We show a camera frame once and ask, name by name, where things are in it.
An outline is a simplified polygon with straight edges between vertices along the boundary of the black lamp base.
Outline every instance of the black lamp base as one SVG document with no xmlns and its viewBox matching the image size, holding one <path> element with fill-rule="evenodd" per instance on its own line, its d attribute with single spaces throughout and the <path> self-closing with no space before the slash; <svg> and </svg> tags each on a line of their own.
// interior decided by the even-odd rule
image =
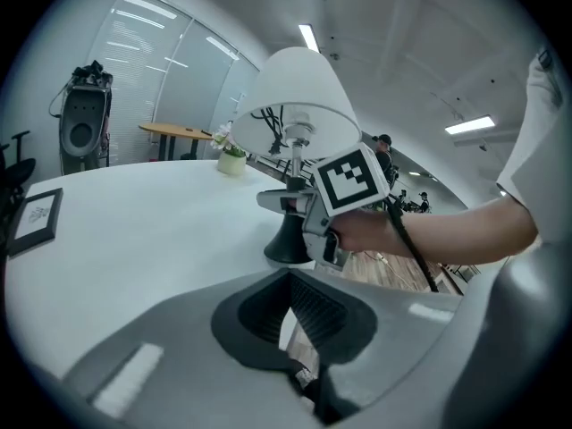
<svg viewBox="0 0 572 429">
<path fill-rule="evenodd" d="M 303 178 L 290 178 L 286 189 L 298 191 L 306 187 Z M 306 252 L 306 243 L 302 235 L 304 218 L 286 214 L 282 226 L 272 241 L 266 245 L 265 256 L 281 264 L 305 264 L 313 259 Z"/>
</svg>

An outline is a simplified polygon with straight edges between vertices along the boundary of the floor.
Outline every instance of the floor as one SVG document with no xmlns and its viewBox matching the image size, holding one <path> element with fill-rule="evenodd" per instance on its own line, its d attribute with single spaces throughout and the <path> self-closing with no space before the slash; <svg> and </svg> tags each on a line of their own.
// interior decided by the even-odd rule
<svg viewBox="0 0 572 429">
<path fill-rule="evenodd" d="M 264 164 L 251 161 L 248 164 L 277 180 L 282 176 L 281 172 L 273 170 Z M 325 265 L 317 265 L 315 269 L 335 277 L 389 288 L 412 291 L 424 291 L 428 288 L 425 277 L 414 259 L 389 254 L 383 255 L 383 257 L 387 264 L 383 262 L 381 255 L 374 251 L 354 253 L 348 259 L 342 272 Z M 442 269 L 437 264 L 428 262 L 427 265 L 433 277 L 437 277 L 442 273 Z M 297 359 L 311 372 L 317 373 L 317 353 L 299 324 L 294 329 L 287 350 L 291 358 Z"/>
</svg>

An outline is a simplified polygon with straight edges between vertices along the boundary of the framed picture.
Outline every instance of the framed picture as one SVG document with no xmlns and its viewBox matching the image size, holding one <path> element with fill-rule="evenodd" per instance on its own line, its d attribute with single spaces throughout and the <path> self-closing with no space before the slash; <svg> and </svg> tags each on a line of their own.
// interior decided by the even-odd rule
<svg viewBox="0 0 572 429">
<path fill-rule="evenodd" d="M 55 238 L 62 195 L 60 188 L 24 199 L 14 217 L 8 240 L 10 256 Z"/>
</svg>

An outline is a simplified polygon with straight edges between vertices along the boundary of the hand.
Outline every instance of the hand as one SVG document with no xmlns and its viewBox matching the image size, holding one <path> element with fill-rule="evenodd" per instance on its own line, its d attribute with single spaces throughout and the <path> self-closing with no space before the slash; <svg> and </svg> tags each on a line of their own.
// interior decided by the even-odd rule
<svg viewBox="0 0 572 429">
<path fill-rule="evenodd" d="M 355 252 L 373 251 L 379 249 L 387 221 L 384 214 L 353 210 L 335 216 L 332 229 L 338 233 L 342 249 Z"/>
</svg>

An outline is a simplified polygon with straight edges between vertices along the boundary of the table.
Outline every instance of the table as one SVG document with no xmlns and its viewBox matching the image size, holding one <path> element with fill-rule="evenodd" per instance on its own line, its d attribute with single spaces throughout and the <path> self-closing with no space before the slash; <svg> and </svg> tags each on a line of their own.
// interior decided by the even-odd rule
<svg viewBox="0 0 572 429">
<path fill-rule="evenodd" d="M 175 140 L 177 137 L 182 137 L 184 139 L 192 139 L 193 142 L 190 146 L 190 158 L 192 160 L 197 159 L 197 146 L 200 139 L 213 139 L 213 137 L 202 130 L 185 128 L 181 125 L 176 124 L 161 124 L 157 122 L 151 122 L 149 124 L 141 124 L 139 128 L 146 130 L 148 132 L 158 133 L 161 137 L 159 139 L 159 160 L 164 160 L 164 152 L 167 147 L 167 137 L 171 137 L 169 140 L 169 159 L 172 161 L 172 154 L 175 150 Z"/>
<path fill-rule="evenodd" d="M 256 194 L 284 185 L 252 167 L 230 177 L 216 161 L 119 165 L 28 195 L 60 187 L 55 240 L 10 258 L 4 286 L 17 347 L 56 377 L 157 303 L 273 267 L 263 249 L 282 215 Z M 287 315 L 284 349 L 295 323 Z"/>
</svg>

